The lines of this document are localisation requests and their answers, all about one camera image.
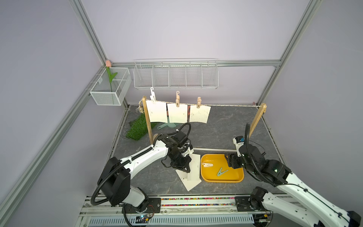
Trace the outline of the green clothespin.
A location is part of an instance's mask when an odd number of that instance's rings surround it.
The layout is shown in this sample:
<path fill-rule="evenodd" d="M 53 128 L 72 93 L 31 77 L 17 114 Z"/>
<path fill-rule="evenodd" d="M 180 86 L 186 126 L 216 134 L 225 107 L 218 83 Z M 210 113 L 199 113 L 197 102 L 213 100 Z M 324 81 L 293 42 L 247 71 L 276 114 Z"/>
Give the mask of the green clothespin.
<path fill-rule="evenodd" d="M 223 168 L 221 167 L 216 175 L 219 177 L 219 176 L 223 175 L 224 173 L 226 173 L 228 171 L 229 171 L 228 169 L 223 170 Z"/>

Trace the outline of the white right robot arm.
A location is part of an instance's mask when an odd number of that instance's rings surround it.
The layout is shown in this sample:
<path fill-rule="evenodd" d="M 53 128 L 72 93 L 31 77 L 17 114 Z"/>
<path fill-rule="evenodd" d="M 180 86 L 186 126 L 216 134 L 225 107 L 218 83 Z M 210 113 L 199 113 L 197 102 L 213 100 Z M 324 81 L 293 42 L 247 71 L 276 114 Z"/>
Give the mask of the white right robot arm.
<path fill-rule="evenodd" d="M 362 217 L 355 211 L 346 211 L 329 202 L 290 168 L 274 159 L 265 159 L 257 147 L 248 143 L 237 144 L 237 151 L 225 155 L 229 167 L 243 168 L 255 180 L 268 183 L 285 192 L 299 205 L 291 204 L 262 187 L 255 187 L 248 201 L 238 206 L 254 211 L 270 211 L 284 216 L 303 227 L 359 227 Z"/>

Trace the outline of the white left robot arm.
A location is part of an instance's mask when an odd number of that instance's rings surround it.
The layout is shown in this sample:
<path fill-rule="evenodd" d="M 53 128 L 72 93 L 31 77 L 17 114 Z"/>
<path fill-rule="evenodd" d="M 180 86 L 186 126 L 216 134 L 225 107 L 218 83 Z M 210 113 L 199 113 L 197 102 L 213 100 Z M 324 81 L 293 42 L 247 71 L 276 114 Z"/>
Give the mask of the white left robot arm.
<path fill-rule="evenodd" d="M 91 204 L 129 204 L 139 211 L 144 211 L 148 206 L 148 196 L 140 188 L 133 187 L 131 180 L 150 164 L 167 158 L 170 159 L 170 165 L 164 167 L 190 173 L 192 149 L 191 140 L 187 135 L 177 131 L 172 134 L 160 134 L 151 145 L 131 156 L 109 159 L 91 196 Z"/>

